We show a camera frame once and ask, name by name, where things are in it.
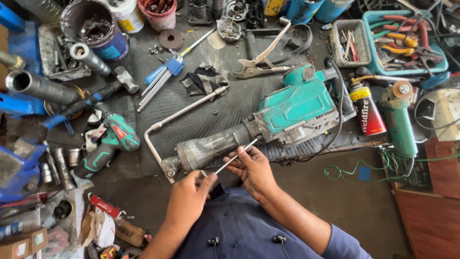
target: earbud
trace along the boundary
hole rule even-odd
[[[207,245],[210,246],[210,247],[215,247],[218,244],[219,244],[219,238],[218,237],[208,239],[208,241],[207,241]]]
[[[283,244],[286,243],[286,237],[282,235],[274,235],[271,237],[271,241],[275,244]]]

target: cordless drill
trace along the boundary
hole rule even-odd
[[[101,170],[118,150],[136,151],[140,144],[134,129],[126,124],[122,116],[113,113],[107,104],[98,102],[94,108],[102,112],[103,123],[107,130],[102,135],[101,145],[75,167],[74,173],[80,178],[90,178],[95,172]]]

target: hand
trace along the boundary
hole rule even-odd
[[[217,180],[217,175],[209,174],[197,187],[195,182],[200,174],[199,170],[195,170],[172,186],[165,224],[183,228],[188,232],[198,220],[203,212],[206,197]]]
[[[241,146],[237,151],[239,159],[233,160],[226,169],[238,175],[243,181],[243,187],[260,203],[267,193],[278,189],[268,159],[255,147],[247,150],[249,154]],[[230,153],[230,158],[235,155],[236,152]]]

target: white bucket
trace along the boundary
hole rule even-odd
[[[111,6],[108,0],[98,0],[115,14],[118,27],[127,33],[136,33],[144,27],[144,17],[138,8],[137,0],[125,0],[118,7]]]

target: hammer head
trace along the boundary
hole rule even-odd
[[[118,81],[128,90],[130,94],[133,94],[139,90],[139,85],[136,84],[132,76],[122,66],[115,68],[116,78]]]

